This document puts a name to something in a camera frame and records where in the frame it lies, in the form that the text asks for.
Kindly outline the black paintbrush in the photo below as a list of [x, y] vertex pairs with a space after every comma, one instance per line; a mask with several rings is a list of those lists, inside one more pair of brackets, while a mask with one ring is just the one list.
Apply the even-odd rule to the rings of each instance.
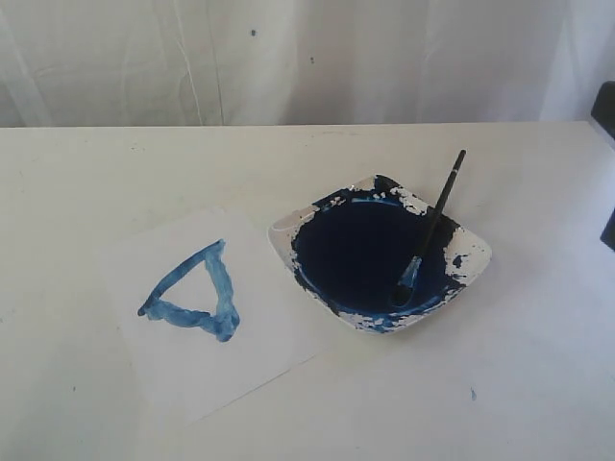
[[434, 230], [442, 215], [444, 206], [447, 203], [451, 191], [454, 187], [455, 179], [458, 175], [459, 169], [466, 155], [467, 151], [465, 149], [459, 152], [455, 160], [455, 164], [448, 176], [448, 179], [446, 180], [441, 190], [441, 193], [438, 197], [438, 201], [433, 208], [423, 240], [419, 245], [417, 251], [415, 252], [414, 256], [412, 257], [411, 261], [406, 266], [404, 272], [400, 276], [392, 292], [391, 302], [395, 307], [406, 306], [412, 299], [423, 259], [425, 257], [425, 254], [427, 253]]

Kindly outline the white square paint dish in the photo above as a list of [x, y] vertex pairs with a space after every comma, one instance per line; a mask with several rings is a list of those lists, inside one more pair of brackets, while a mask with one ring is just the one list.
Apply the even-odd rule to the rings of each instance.
[[268, 239], [297, 283], [341, 321], [393, 333], [451, 302], [492, 257], [482, 238], [443, 215], [412, 298], [394, 304], [395, 285], [417, 254], [432, 212], [394, 180], [374, 175], [278, 220]]

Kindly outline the white paper sheet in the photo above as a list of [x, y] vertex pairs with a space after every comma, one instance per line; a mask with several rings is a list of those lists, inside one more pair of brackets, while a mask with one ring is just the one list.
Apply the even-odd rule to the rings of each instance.
[[100, 261], [146, 399], [185, 424], [312, 358], [340, 328], [236, 212], [197, 212]]

